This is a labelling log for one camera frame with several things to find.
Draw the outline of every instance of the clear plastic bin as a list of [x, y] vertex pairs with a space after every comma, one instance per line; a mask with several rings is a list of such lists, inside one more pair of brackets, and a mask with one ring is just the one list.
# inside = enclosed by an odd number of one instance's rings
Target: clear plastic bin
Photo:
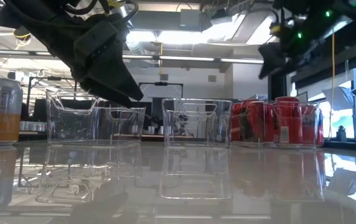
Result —
[[[65, 105], [74, 104], [73, 99], [86, 100], [78, 106], [88, 108]], [[48, 142], [106, 147], [140, 142], [145, 108], [105, 107], [107, 103], [88, 93], [47, 91]]]
[[290, 97], [243, 101], [233, 105], [233, 143], [247, 147], [315, 149], [323, 144], [319, 113], [317, 103], [301, 103]]
[[173, 199], [231, 198], [227, 150], [166, 149], [160, 195]]
[[124, 192], [122, 178], [135, 175], [137, 157], [133, 155], [138, 154], [140, 145], [118, 149], [49, 146], [36, 201], [71, 205], [120, 194]]
[[164, 99], [162, 107], [167, 146], [229, 146], [231, 101]]
[[264, 146], [315, 149], [317, 146], [319, 105], [298, 101], [267, 102]]

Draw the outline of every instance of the wall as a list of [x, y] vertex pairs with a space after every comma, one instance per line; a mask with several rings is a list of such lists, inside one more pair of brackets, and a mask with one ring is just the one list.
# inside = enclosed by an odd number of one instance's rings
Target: wall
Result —
[[[128, 68], [137, 83], [159, 82], [158, 68]], [[184, 98], [226, 98], [224, 87], [224, 74], [218, 69], [191, 68], [164, 68], [163, 74], [168, 74], [169, 83], [184, 84]], [[208, 76], [216, 75], [217, 82], [209, 83]], [[152, 101], [151, 97], [180, 98], [180, 86], [154, 86], [143, 85], [142, 101]]]
[[262, 65], [233, 65], [233, 98], [247, 99], [255, 94], [268, 94], [268, 79], [260, 80]]
[[225, 72], [225, 96], [233, 99], [233, 65]]

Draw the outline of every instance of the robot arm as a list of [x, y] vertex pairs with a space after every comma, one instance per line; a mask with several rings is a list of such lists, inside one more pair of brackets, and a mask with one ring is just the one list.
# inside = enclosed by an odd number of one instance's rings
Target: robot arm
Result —
[[[84, 20], [72, 14], [86, 14], [96, 2], [104, 14]], [[49, 52], [63, 61], [72, 77], [89, 93], [130, 107], [129, 97], [143, 94], [126, 68], [122, 54], [129, 30], [126, 23], [137, 13], [138, 4], [124, 18], [110, 14], [107, 0], [92, 0], [84, 9], [74, 9], [80, 0], [4, 0], [0, 7], [0, 26], [26, 28]]]
[[318, 47], [328, 32], [344, 18], [356, 20], [356, 0], [274, 0], [273, 7], [291, 15], [282, 13], [270, 27], [279, 42], [258, 49], [264, 58], [259, 78], [287, 75], [322, 57]]

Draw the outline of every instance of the glossy table surface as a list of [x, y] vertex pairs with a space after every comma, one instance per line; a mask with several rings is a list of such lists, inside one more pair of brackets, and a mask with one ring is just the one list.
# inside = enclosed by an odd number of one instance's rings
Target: glossy table surface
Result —
[[19, 142], [0, 223], [356, 223], [356, 152]]

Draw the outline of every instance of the soda can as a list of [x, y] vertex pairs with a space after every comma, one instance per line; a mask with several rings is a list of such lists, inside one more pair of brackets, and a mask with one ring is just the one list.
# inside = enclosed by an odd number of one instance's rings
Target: soda can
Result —
[[279, 143], [302, 144], [300, 102], [295, 97], [278, 97], [274, 104], [278, 119]]
[[279, 126], [276, 118], [276, 112], [274, 109], [274, 103], [264, 103], [264, 115], [265, 115], [265, 138], [264, 142], [273, 143], [279, 141]]
[[0, 78], [0, 144], [19, 139], [23, 91], [16, 80]]
[[240, 120], [243, 141], [263, 142], [265, 130], [264, 102], [248, 102], [245, 111], [246, 116], [243, 116]]
[[232, 118], [230, 126], [232, 141], [240, 141], [240, 110], [241, 103], [235, 103], [232, 105]]
[[315, 146], [317, 139], [317, 105], [309, 104], [301, 107], [303, 143]]

